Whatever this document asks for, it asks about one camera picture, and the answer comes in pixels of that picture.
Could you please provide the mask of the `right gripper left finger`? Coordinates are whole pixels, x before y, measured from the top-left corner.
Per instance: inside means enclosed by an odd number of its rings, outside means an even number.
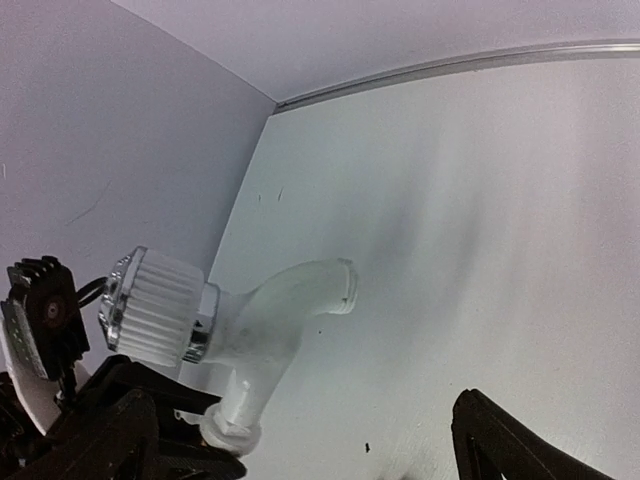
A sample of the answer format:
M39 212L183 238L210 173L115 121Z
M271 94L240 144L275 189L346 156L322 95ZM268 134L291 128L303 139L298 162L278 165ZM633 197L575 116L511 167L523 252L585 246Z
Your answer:
M4 479L242 479L245 465L210 447L176 411L219 403L123 355L109 357L41 433L1 375Z

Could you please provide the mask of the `white faucet chrome knob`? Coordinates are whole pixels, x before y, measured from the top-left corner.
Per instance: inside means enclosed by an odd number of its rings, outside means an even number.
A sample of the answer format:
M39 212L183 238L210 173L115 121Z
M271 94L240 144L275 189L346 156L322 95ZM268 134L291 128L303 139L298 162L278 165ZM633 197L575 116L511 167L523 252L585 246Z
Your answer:
M118 354L164 367L228 366L226 390L197 425L208 445L245 456L260 440L261 416L306 321L350 313L357 287L353 262L337 258L295 265L232 294L206 282L199 268L138 246L108 275L98 320Z

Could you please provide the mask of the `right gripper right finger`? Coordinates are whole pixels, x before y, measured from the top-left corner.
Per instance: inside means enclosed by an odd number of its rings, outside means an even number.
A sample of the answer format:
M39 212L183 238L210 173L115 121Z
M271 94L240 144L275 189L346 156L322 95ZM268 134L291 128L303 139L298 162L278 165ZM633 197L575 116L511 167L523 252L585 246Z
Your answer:
M606 479L544 441L478 389L453 405L452 439L461 479Z

